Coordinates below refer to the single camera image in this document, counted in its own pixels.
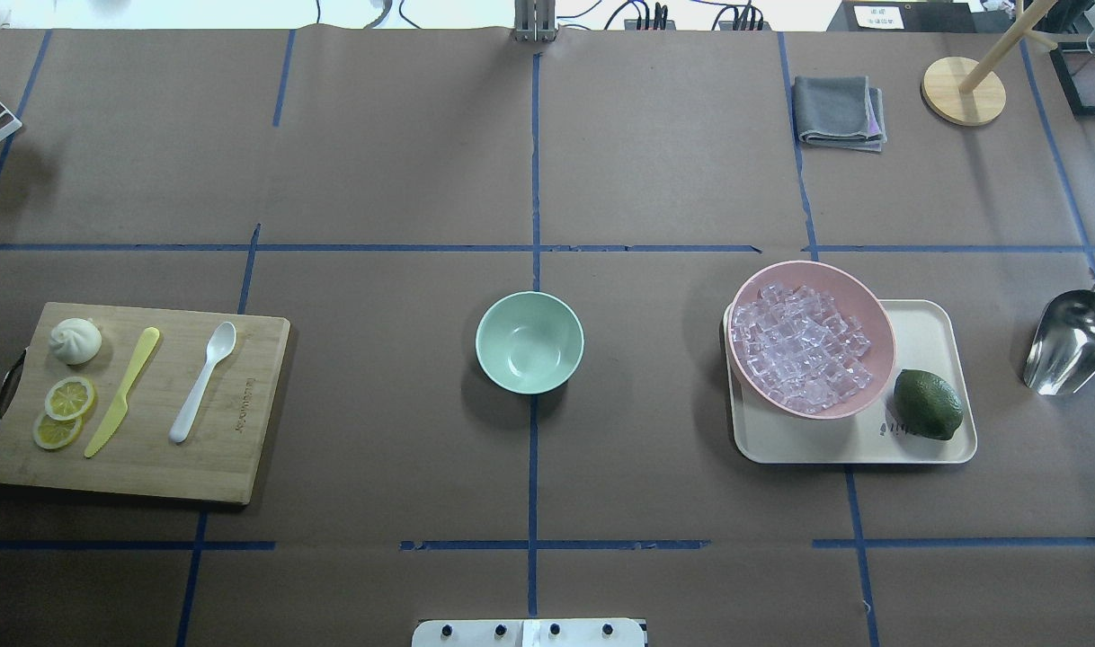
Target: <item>pink bowl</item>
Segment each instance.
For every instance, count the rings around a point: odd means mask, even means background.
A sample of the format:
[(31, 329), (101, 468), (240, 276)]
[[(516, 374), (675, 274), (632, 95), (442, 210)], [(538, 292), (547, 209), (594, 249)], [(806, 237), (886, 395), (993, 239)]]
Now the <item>pink bowl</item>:
[(786, 413), (798, 415), (802, 418), (814, 420), (846, 418), (848, 415), (858, 414), (876, 402), (884, 394), (884, 389), (887, 389), (891, 370), (896, 368), (896, 331), (891, 328), (887, 311), (879, 303), (879, 299), (876, 299), (876, 294), (873, 294), (867, 286), (861, 284), (855, 276), (851, 276), (838, 267), (810, 261), (789, 261), (766, 266), (751, 276), (744, 284), (744, 287), (740, 287), (740, 291), (736, 292), (736, 300), (731, 302), (731, 308), (754, 302), (760, 298), (762, 287), (776, 282), (782, 284), (788, 290), (807, 286), (817, 292), (828, 292), (835, 299), (835, 308), (843, 315), (843, 319), (855, 316), (860, 320), (860, 324), (863, 324), (863, 334), (872, 340), (872, 347), (866, 355), (860, 357), (860, 361), (867, 367), (868, 371), (872, 371), (872, 383), (860, 393), (853, 394), (851, 400), (825, 408), (819, 414), (804, 414), (802, 411), (787, 408), (766, 396), (766, 393), (758, 389), (746, 373), (744, 363), (737, 357), (737, 354), (741, 353), (741, 348), (736, 348), (736, 344), (731, 343), (734, 323), (730, 310), (728, 310), (726, 344), (731, 371), (736, 372), (738, 378), (775, 408), (782, 408)]

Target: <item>wooden pole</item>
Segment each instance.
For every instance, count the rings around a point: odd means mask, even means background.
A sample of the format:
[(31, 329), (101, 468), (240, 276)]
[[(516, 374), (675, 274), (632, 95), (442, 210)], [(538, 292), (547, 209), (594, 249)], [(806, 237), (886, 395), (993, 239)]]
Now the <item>wooden pole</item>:
[(963, 83), (959, 84), (959, 93), (970, 94), (971, 91), (975, 91), (976, 86), (978, 86), (979, 83), (987, 78), (993, 69), (995, 69), (995, 66), (1003, 60), (1003, 57), (1005, 57), (1007, 53), (1011, 53), (1012, 48), (1019, 43), (1019, 39), (1022, 39), (1024, 34), (1027, 33), (1034, 24), (1042, 20), (1046, 13), (1050, 11), (1050, 8), (1053, 8), (1057, 2), (1058, 0), (1034, 1), (1031, 7), (1024, 12), (1023, 15), (1017, 18), (1015, 24), (1003, 33), (1003, 36), (995, 43), (994, 48), (991, 48), (991, 51), (987, 53), (986, 57), (980, 58), (979, 65), (977, 65), (975, 69), (967, 74), (967, 78), (963, 79)]

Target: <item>white plastic spoon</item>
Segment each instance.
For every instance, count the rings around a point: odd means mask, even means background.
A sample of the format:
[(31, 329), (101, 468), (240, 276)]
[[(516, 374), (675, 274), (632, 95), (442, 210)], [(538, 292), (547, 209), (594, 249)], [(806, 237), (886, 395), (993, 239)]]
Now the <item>white plastic spoon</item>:
[(211, 334), (211, 338), (208, 339), (207, 360), (204, 363), (204, 369), (199, 371), (199, 377), (195, 379), (195, 384), (192, 384), (192, 392), (188, 393), (188, 398), (184, 401), (184, 406), (181, 406), (181, 413), (176, 415), (173, 428), (169, 430), (170, 441), (178, 444), (187, 438), (187, 434), (192, 429), (192, 421), (195, 420), (195, 414), (199, 411), (199, 401), (204, 400), (204, 392), (208, 388), (211, 369), (215, 369), (216, 365), (220, 363), (223, 358), (232, 355), (232, 349), (234, 348), (235, 326), (232, 326), (230, 321), (223, 321), (223, 323), (216, 327), (216, 332)]

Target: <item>wooden base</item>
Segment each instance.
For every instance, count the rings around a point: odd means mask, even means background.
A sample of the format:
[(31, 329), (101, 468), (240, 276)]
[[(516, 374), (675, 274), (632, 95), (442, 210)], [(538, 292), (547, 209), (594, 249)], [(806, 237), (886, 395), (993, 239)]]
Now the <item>wooden base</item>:
[(964, 57), (940, 58), (922, 74), (922, 99), (935, 114), (959, 126), (991, 123), (1007, 105), (1003, 81), (991, 72), (975, 91), (959, 92), (959, 84), (979, 62)]

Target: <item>folded towel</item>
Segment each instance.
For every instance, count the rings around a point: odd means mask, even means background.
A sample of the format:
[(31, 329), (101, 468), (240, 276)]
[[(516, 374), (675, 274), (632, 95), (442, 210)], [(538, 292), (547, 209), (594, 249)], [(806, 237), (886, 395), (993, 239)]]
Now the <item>folded towel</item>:
[(884, 93), (865, 77), (797, 77), (791, 99), (804, 143), (880, 152), (887, 142)]

